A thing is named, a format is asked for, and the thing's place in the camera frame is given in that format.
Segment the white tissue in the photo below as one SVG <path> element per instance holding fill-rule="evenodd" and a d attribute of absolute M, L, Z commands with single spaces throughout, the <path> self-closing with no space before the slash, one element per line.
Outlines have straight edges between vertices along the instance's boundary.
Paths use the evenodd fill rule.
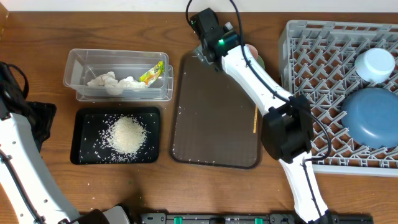
<path fill-rule="evenodd" d="M 102 74 L 87 83 L 90 87 L 105 87 L 110 95 L 120 95 L 124 90 L 133 88 L 146 88 L 144 82 L 135 80 L 132 76 L 117 80 L 114 72 Z"/>

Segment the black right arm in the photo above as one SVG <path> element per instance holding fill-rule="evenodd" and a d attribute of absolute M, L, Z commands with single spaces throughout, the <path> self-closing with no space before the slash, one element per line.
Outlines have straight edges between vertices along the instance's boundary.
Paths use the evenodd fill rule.
<path fill-rule="evenodd" d="M 233 30 L 211 26 L 194 30 L 198 56 L 219 65 L 248 94 L 262 115 L 262 144 L 281 164 L 305 223 L 332 223 L 312 167 L 311 141 L 315 117 L 305 96 L 294 97 L 258 64 L 249 46 Z"/>

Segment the white rice pile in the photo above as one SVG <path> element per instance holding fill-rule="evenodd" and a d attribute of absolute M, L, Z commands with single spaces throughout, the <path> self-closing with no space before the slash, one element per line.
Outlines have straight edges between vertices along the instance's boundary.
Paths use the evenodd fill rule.
<path fill-rule="evenodd" d="M 123 117 L 110 127 L 110 146 L 121 153 L 136 152 L 143 143 L 146 131 L 133 119 Z"/>

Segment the light blue small bowl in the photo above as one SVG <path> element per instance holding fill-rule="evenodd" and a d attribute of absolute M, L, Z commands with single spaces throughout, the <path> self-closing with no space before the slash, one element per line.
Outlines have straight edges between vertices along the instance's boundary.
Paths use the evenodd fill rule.
<path fill-rule="evenodd" d="M 391 75 L 396 61 L 385 49 L 373 48 L 360 54 L 355 62 L 356 73 L 366 82 L 382 83 Z"/>

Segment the dark blue plate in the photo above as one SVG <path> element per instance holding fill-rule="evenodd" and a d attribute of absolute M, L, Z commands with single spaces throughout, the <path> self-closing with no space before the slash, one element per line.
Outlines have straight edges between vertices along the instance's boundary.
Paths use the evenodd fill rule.
<path fill-rule="evenodd" d="M 341 109 L 342 124 L 358 144 L 372 148 L 397 146 L 397 95 L 382 88 L 350 94 Z"/>

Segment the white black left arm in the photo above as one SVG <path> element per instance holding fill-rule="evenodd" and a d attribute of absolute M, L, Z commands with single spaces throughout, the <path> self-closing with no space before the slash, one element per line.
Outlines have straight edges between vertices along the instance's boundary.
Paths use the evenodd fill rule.
<path fill-rule="evenodd" d="M 62 194 L 40 155 L 57 107 L 27 101 L 29 84 L 20 87 L 13 70 L 1 63 L 1 186 L 19 223 L 130 223 L 120 205 L 82 215 Z"/>

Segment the green yellow snack wrapper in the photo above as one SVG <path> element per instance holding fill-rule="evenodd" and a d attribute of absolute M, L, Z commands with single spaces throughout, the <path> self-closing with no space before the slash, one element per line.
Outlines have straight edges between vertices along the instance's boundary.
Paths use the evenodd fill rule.
<path fill-rule="evenodd" d="M 158 77 L 164 72 L 164 62 L 160 61 L 158 64 L 156 64 L 154 67 L 152 67 L 150 70 L 148 70 L 146 73 L 141 75 L 139 77 L 139 81 L 142 83 L 146 84 L 146 87 L 149 87 L 151 84 L 153 84 Z"/>

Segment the pink plastic cup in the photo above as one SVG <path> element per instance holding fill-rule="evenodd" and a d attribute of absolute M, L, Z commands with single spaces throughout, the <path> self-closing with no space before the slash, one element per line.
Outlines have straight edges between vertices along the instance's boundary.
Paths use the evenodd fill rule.
<path fill-rule="evenodd" d="M 253 45 L 250 45 L 250 44 L 246 44 L 246 46 L 249 48 L 250 53 L 252 54 L 253 58 L 255 60 L 257 60 L 258 56 L 259 56 L 257 49 Z"/>

